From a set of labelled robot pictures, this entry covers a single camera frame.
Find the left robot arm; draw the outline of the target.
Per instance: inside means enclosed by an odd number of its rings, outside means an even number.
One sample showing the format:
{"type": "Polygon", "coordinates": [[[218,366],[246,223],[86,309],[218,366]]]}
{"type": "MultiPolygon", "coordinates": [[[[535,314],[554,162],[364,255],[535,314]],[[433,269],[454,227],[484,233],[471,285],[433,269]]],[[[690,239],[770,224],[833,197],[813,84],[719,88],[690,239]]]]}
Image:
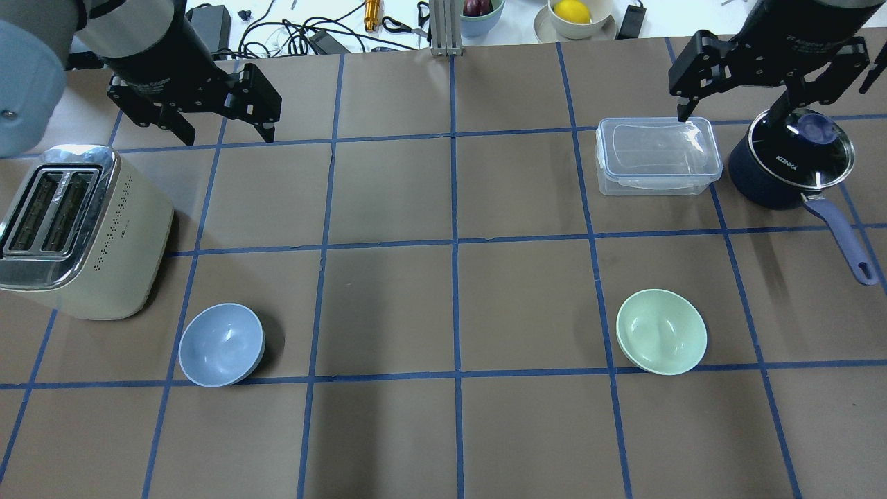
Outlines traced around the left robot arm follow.
{"type": "Polygon", "coordinates": [[[62,98],[73,39],[113,71],[107,97],[136,126],[155,126],[191,146],[188,113],[249,123],[272,143],[282,97],[262,70],[220,69],[186,13],[173,1],[3,1],[1,4],[4,157],[44,136],[62,98]]]}

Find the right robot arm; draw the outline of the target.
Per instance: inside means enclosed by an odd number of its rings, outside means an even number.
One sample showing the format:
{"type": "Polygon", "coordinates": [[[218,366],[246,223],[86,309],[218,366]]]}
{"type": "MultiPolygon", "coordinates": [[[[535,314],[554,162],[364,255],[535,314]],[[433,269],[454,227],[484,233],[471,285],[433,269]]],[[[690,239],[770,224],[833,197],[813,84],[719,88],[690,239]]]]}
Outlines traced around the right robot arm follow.
{"type": "Polygon", "coordinates": [[[764,115],[771,129],[811,103],[830,105],[860,76],[867,92],[885,71],[885,50],[874,60],[859,29],[881,1],[758,1],[728,40],[696,31],[669,69],[678,120],[699,101],[740,86],[783,87],[764,115]]]}

